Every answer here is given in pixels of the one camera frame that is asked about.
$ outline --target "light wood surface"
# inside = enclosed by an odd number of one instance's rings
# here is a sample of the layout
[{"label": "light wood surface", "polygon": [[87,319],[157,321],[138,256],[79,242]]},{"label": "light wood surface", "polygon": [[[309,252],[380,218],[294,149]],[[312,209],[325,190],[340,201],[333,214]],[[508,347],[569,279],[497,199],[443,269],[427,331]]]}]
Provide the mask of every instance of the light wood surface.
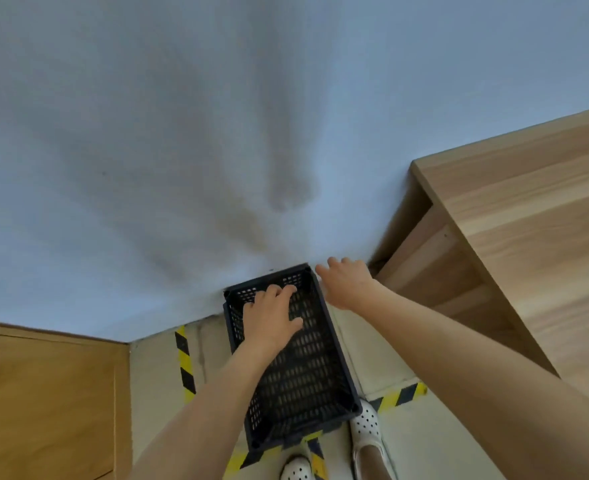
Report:
[{"label": "light wood surface", "polygon": [[125,344],[0,327],[0,479],[124,479],[128,361]]},{"label": "light wood surface", "polygon": [[507,320],[495,292],[482,281],[439,206],[427,211],[376,279],[535,360],[536,354],[530,353]]},{"label": "light wood surface", "polygon": [[411,168],[515,326],[589,395],[589,111]]}]

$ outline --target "person's right hand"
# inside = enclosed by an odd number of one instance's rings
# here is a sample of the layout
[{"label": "person's right hand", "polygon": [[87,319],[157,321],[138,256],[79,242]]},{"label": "person's right hand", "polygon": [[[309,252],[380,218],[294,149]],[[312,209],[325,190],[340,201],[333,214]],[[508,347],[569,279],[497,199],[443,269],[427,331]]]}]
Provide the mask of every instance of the person's right hand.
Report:
[{"label": "person's right hand", "polygon": [[326,290],[325,298],[329,304],[342,310],[354,311],[363,293],[370,293],[375,281],[361,260],[343,258],[328,259],[328,267],[318,264],[315,268]]}]

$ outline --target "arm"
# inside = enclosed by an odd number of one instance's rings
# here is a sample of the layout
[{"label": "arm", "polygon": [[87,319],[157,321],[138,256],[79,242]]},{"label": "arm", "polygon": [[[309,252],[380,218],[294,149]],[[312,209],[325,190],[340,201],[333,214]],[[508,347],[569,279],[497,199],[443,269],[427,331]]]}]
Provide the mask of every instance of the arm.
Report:
[{"label": "arm", "polygon": [[327,300],[368,321],[510,480],[589,478],[589,398],[534,362],[372,279],[317,266]]},{"label": "arm", "polygon": [[303,327],[301,318],[288,318],[295,291],[271,285],[243,307],[245,340],[144,450],[130,480],[222,478],[261,375]]}]

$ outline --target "hand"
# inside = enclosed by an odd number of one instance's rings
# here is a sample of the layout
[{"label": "hand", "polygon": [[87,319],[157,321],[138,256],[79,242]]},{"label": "hand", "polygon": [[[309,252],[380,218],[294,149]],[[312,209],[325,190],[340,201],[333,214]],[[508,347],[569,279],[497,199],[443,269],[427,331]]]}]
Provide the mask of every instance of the hand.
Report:
[{"label": "hand", "polygon": [[326,290],[329,304],[341,310],[355,311],[357,301],[363,293],[369,293],[378,282],[372,279],[370,271],[361,259],[328,259],[328,267],[318,264],[315,268]]},{"label": "hand", "polygon": [[254,303],[243,306],[243,343],[261,353],[270,363],[288,345],[292,336],[303,328],[303,319],[290,321],[288,307],[296,286],[270,285],[265,291],[258,291]]}]

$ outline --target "shoe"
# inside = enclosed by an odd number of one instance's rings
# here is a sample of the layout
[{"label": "shoe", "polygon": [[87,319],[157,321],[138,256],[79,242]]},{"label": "shoe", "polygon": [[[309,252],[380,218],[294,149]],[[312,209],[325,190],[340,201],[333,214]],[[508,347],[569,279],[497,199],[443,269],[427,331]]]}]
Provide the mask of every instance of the shoe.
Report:
[{"label": "shoe", "polygon": [[361,450],[361,448],[364,446],[371,445],[379,449],[385,464],[385,468],[388,471],[388,475],[390,475],[392,480],[396,480],[397,476],[394,474],[394,470],[390,464],[388,453],[383,447],[381,428],[379,427],[379,415],[376,413],[376,410],[372,407],[372,405],[364,399],[361,400],[361,405],[363,406],[363,412],[361,413],[361,416],[357,416],[356,418],[350,420],[354,478],[356,480],[362,480],[361,466],[359,465],[359,450]]},{"label": "shoe", "polygon": [[304,456],[293,456],[285,462],[280,480],[314,480],[310,460]]}]

